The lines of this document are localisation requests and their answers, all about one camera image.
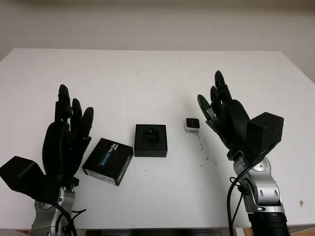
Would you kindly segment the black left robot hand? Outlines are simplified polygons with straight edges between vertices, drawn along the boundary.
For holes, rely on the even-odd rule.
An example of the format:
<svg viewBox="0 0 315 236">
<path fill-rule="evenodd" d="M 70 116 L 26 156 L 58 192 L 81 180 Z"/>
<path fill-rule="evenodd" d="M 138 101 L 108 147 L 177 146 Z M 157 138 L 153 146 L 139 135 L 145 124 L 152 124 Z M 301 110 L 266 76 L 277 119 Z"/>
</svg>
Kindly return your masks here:
<svg viewBox="0 0 315 236">
<path fill-rule="evenodd" d="M 59 185 L 78 186 L 78 171 L 83 155 L 91 141 L 89 136 L 94 109 L 84 112 L 78 99 L 70 99 L 68 88 L 61 84 L 55 103 L 55 118 L 48 126 L 42 161 L 46 176 Z"/>
</svg>

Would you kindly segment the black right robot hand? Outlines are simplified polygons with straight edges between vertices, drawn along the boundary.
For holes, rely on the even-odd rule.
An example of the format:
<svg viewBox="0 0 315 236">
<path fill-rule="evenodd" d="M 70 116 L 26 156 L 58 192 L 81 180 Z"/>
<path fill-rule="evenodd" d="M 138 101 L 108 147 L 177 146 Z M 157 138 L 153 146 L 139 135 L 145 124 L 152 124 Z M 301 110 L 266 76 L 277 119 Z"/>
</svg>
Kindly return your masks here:
<svg viewBox="0 0 315 236">
<path fill-rule="evenodd" d="M 206 123 L 229 150 L 228 159 L 232 160 L 238 152 L 251 159 L 253 152 L 246 145 L 247 124 L 250 118 L 243 105 L 232 99 L 219 70 L 215 72 L 215 85 L 210 89 L 210 99 L 209 103 L 203 95 L 197 96 Z"/>
</svg>

